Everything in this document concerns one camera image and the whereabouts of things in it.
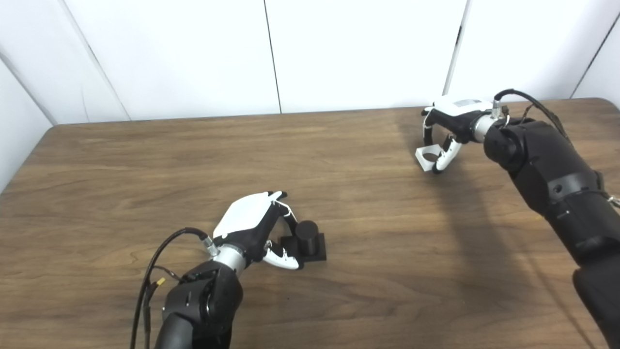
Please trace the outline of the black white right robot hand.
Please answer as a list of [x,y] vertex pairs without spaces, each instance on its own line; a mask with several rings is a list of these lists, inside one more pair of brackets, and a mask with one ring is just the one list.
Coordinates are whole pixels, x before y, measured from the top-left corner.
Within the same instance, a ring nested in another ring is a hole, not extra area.
[[[461,147],[469,142],[482,143],[488,130],[502,121],[501,108],[479,98],[439,97],[423,109],[423,147],[416,149],[416,159],[425,172],[442,173]],[[443,143],[433,140],[435,127],[448,131]]]

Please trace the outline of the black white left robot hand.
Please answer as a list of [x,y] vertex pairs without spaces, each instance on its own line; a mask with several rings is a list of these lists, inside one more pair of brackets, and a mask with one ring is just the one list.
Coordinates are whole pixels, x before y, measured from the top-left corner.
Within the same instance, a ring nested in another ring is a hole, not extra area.
[[286,196],[283,191],[265,191],[234,201],[214,229],[218,253],[212,254],[212,260],[233,270],[237,277],[261,261],[286,270],[303,269],[298,256],[269,237],[280,218],[295,233],[297,219],[292,208],[282,202]]

